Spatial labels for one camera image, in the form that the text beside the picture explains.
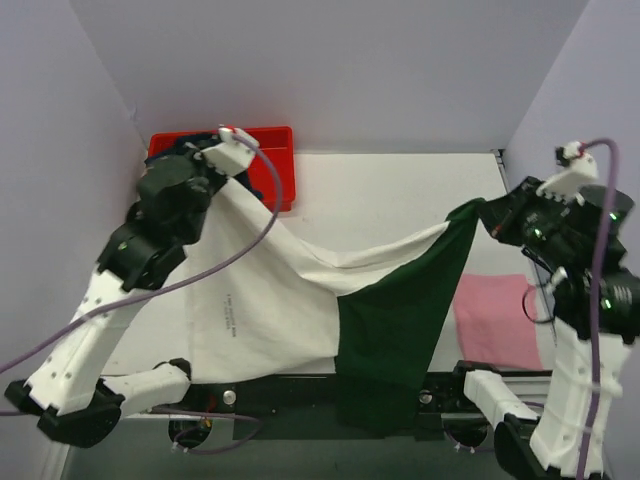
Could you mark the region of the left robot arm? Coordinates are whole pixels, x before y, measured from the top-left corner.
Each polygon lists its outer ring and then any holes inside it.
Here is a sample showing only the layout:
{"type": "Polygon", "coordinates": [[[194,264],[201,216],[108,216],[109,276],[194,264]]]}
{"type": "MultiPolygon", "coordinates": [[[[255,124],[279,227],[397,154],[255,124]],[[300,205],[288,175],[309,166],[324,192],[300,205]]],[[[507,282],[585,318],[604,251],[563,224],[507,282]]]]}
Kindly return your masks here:
{"type": "Polygon", "coordinates": [[[28,378],[11,382],[5,397],[37,417],[51,441],[90,448],[126,417],[175,404],[199,409],[206,388],[184,359],[138,374],[103,375],[115,347],[171,273],[197,243],[211,199],[227,178],[207,165],[193,144],[154,158],[138,181],[138,200],[98,257],[87,291],[56,345],[28,378]]]}

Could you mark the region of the folded pink t-shirt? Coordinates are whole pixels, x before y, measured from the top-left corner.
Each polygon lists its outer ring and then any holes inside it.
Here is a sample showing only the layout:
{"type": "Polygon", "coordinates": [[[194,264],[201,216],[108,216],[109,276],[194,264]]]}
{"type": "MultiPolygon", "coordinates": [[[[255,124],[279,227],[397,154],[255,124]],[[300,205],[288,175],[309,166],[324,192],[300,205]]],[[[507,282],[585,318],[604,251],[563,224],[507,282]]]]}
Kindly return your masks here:
{"type": "Polygon", "coordinates": [[[457,340],[467,361],[523,370],[543,368],[536,327],[537,313],[526,296],[530,284],[522,274],[460,277],[452,302],[457,340]]]}

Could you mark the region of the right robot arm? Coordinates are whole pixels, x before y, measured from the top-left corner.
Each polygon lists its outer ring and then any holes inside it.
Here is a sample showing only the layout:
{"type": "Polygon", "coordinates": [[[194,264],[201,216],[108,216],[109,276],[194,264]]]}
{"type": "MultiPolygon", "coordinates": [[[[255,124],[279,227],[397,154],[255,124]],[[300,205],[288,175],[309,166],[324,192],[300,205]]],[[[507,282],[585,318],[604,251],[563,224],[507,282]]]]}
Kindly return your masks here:
{"type": "Polygon", "coordinates": [[[521,248],[551,278],[555,361],[542,412],[519,399],[503,374],[459,362],[446,385],[458,409],[475,405],[494,430],[501,469],[515,479],[602,479],[602,440],[611,402],[622,394],[618,375],[639,337],[639,279],[623,266],[618,230],[634,202],[616,191],[607,210],[610,230],[600,262],[598,229],[606,188],[576,194],[540,192],[525,178],[487,202],[480,219],[498,242],[521,248]]]}

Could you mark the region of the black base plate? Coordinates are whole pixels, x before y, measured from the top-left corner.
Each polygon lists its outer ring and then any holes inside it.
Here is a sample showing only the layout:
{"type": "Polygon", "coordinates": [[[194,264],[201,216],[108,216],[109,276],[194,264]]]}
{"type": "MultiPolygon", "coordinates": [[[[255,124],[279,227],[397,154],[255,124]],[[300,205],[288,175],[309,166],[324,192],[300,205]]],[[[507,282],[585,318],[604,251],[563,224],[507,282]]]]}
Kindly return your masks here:
{"type": "Polygon", "coordinates": [[[378,440],[452,437],[479,446],[489,422],[454,373],[428,373],[418,388],[338,374],[281,374],[236,384],[193,385],[180,412],[234,415],[233,440],[378,440]]]}

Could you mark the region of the red plastic bin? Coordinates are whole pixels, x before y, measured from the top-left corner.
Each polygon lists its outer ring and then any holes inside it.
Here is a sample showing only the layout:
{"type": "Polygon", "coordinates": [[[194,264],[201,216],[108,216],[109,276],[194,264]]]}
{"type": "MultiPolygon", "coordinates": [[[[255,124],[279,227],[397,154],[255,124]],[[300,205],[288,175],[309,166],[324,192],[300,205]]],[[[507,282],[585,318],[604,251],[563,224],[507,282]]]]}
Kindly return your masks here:
{"type": "MultiPolygon", "coordinates": [[[[280,177],[283,199],[280,211],[289,212],[296,199],[293,130],[289,126],[248,128],[248,134],[260,144],[261,150],[274,165],[280,177]]],[[[148,154],[156,155],[171,147],[179,137],[197,131],[156,133],[151,136],[148,154]]],[[[268,168],[261,160],[254,160],[248,169],[251,186],[262,194],[262,202],[270,210],[275,206],[276,190],[268,168]]]]}

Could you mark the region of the white and green t-shirt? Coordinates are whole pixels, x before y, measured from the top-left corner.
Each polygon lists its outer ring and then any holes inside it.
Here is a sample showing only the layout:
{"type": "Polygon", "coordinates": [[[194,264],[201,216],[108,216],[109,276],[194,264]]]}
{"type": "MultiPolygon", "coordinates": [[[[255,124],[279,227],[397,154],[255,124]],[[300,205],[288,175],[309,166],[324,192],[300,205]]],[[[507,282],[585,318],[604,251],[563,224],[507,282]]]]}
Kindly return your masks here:
{"type": "Polygon", "coordinates": [[[335,252],[293,234],[229,181],[188,253],[192,380],[248,381],[330,359],[338,420],[378,435],[412,425],[478,224],[479,200],[395,242],[335,252]]]}

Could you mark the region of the navy blue t-shirt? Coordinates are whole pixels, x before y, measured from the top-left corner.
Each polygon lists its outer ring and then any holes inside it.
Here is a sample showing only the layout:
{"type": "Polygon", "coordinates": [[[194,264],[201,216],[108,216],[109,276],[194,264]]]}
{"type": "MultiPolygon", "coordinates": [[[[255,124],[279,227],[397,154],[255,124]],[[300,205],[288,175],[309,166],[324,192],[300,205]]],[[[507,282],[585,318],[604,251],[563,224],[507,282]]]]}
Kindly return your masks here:
{"type": "MultiPolygon", "coordinates": [[[[217,134],[214,134],[212,132],[198,132],[195,134],[178,137],[174,142],[174,146],[179,153],[184,153],[189,148],[203,148],[212,146],[215,141],[219,141],[217,134]]],[[[241,183],[247,190],[249,190],[256,198],[258,198],[259,200],[263,199],[263,194],[251,185],[249,175],[246,171],[236,175],[235,179],[239,183],[241,183]]]]}

